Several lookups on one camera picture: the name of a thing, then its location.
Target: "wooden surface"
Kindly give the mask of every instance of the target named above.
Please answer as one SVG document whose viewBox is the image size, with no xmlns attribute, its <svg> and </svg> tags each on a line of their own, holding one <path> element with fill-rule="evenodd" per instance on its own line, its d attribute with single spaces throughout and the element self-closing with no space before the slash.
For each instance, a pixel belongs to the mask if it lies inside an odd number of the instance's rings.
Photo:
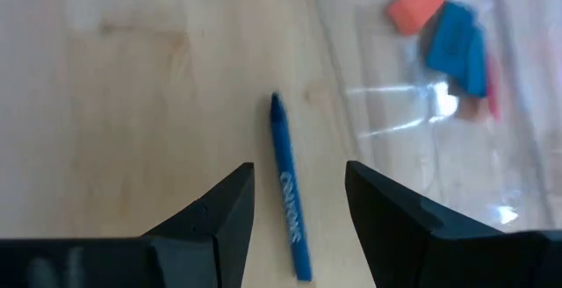
<svg viewBox="0 0 562 288">
<path fill-rule="evenodd" d="M 315 284 L 374 285 L 314 0 L 0 0 L 0 14 L 3 237 L 141 234 L 254 162 L 244 286 L 296 286 L 268 122 L 279 90 Z"/>
</svg>

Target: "black plastic part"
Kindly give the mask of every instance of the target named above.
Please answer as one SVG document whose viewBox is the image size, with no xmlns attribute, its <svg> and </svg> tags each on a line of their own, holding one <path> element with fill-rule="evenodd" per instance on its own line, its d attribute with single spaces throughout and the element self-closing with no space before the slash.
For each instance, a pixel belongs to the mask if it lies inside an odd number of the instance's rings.
<svg viewBox="0 0 562 288">
<path fill-rule="evenodd" d="M 0 286 L 237 288 L 253 220 L 245 163 L 140 238 L 0 241 Z"/>
<path fill-rule="evenodd" d="M 562 287 L 562 232 L 504 234 L 360 162 L 345 187 L 379 288 Z"/>
</svg>

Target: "blue crayon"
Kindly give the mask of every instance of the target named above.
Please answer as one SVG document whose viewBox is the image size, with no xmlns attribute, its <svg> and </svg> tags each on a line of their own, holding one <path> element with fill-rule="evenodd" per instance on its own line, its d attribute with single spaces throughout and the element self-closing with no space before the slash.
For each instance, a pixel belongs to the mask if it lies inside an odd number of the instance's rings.
<svg viewBox="0 0 562 288">
<path fill-rule="evenodd" d="M 305 221 L 300 204 L 297 176 L 292 160 L 291 135 L 289 122 L 279 94 L 271 96 L 271 133 L 275 148 L 275 158 L 279 170 L 279 182 L 283 194 L 285 217 L 289 230 L 292 261 L 297 279 L 310 282 L 313 279 L 308 245 L 306 244 Z"/>
</svg>

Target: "crayon label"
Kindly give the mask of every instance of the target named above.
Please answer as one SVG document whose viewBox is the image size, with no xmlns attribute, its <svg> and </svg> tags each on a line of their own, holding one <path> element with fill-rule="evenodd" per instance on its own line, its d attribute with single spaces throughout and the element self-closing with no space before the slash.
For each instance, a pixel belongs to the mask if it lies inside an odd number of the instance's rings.
<svg viewBox="0 0 562 288">
<path fill-rule="evenodd" d="M 297 197 L 295 196 L 294 180 L 289 172 L 281 173 L 279 177 L 283 189 L 283 205 L 289 227 L 289 240 L 296 243 L 302 240 L 302 229 L 299 224 L 299 209 L 297 208 Z"/>
</svg>

